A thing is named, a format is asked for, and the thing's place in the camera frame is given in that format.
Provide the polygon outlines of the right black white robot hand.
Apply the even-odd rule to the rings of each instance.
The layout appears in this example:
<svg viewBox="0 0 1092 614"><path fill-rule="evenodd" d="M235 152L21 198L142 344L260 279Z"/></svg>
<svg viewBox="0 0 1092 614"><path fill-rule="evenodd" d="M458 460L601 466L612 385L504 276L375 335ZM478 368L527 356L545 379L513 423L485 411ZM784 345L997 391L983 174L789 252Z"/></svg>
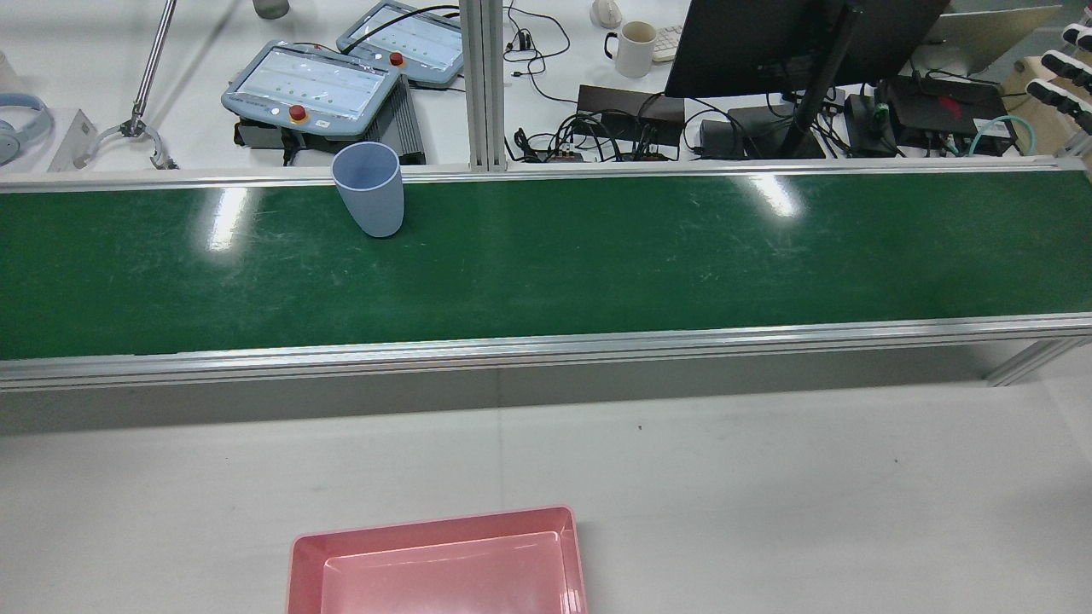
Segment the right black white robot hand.
<svg viewBox="0 0 1092 614"><path fill-rule="evenodd" d="M1064 50L1045 51L1040 57L1052 78L1034 78L1026 83L1025 93L1034 101L1072 118L1076 126L1091 135L1091 67L1077 58L1075 52Z"/></svg>

